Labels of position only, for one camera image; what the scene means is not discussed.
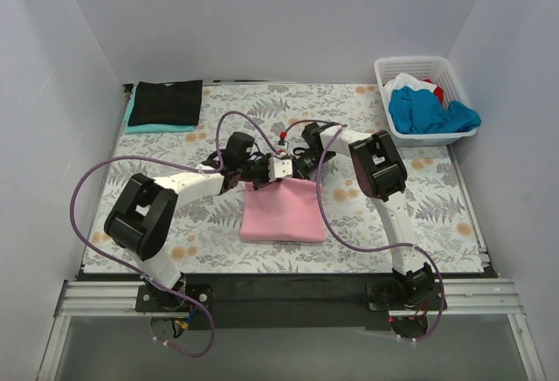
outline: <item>table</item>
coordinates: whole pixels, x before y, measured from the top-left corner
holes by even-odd
[[[276,137],[299,119],[331,119],[353,130],[388,129],[375,86],[350,84],[228,84],[205,86],[200,124],[192,133],[122,134],[116,156],[152,156],[197,165],[215,150],[218,118],[229,110],[245,112]],[[229,116],[221,131],[221,146],[234,131],[254,135],[245,119]],[[302,128],[292,131],[292,146],[303,144]],[[411,223],[421,247],[446,273],[483,271],[466,194],[447,147],[398,149],[409,173],[406,198]],[[90,240],[111,254],[131,261],[104,232],[103,224],[126,181],[135,173],[151,177],[177,171],[158,164],[124,161],[110,166],[102,189]],[[329,220],[343,238],[357,246],[387,244],[374,205],[361,193],[351,160],[337,156],[325,164],[323,202]],[[244,243],[238,232],[243,218],[244,185],[220,197],[207,197],[176,210],[164,248],[185,273],[371,273],[391,272],[390,253],[357,253],[331,236],[320,244]],[[85,274],[120,274],[128,270],[86,249]]]

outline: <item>white wall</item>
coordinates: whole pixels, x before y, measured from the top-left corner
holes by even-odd
[[[75,0],[0,0],[0,18],[0,378],[31,380],[83,252],[70,194],[108,155],[122,87]]]
[[[77,0],[123,82],[371,82],[446,55],[475,0]]]
[[[457,147],[491,258],[559,379],[559,0],[478,0],[450,59],[483,124]]]

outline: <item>folded black cloth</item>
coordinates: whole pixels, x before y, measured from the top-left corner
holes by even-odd
[[[202,105],[202,80],[171,86],[140,82],[128,126],[159,123],[196,126]]]

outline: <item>folded pink cloth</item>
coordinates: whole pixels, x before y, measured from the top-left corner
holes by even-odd
[[[326,239],[316,199],[316,183],[284,178],[254,190],[246,184],[243,241],[303,241]]]

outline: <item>plastic basket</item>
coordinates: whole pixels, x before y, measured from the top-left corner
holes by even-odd
[[[431,80],[445,91],[444,105],[452,100],[458,100],[470,107],[470,102],[466,98],[462,87],[458,83],[456,74],[452,70],[448,59],[439,56],[403,56],[397,58],[380,58],[375,62],[376,82],[378,83],[383,99],[384,111],[388,118],[390,133],[394,143],[398,146],[428,146],[428,145],[450,145],[464,136],[474,135],[478,129],[469,132],[459,132],[455,134],[425,134],[425,135],[406,135],[399,133],[394,127],[392,115],[388,110],[390,100],[384,91],[386,82],[393,80],[399,73],[408,73],[418,80]]]

